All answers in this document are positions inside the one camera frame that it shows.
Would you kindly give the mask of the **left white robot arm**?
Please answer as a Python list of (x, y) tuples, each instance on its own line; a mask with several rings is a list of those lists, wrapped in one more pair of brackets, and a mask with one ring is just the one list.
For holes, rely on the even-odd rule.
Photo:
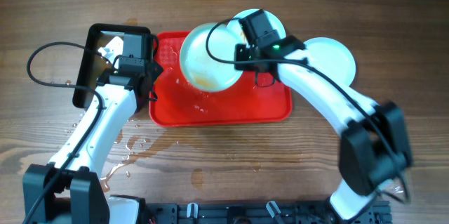
[(69, 140), (47, 164), (32, 164), (23, 177), (25, 223), (136, 223), (136, 199), (107, 199), (100, 175), (127, 120), (143, 103), (155, 101), (156, 62), (120, 63), (100, 75), (96, 88), (75, 85), (93, 99)]

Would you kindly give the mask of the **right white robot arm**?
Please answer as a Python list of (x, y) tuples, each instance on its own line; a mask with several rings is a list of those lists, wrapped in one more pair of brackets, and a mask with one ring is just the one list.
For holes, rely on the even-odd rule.
[(403, 111), (351, 88), (355, 60), (340, 42), (287, 37), (265, 47), (238, 44), (234, 59), (238, 70), (268, 72), (299, 93), (339, 136), (342, 181), (326, 202), (326, 223), (356, 220), (392, 180), (405, 181), (413, 156)]

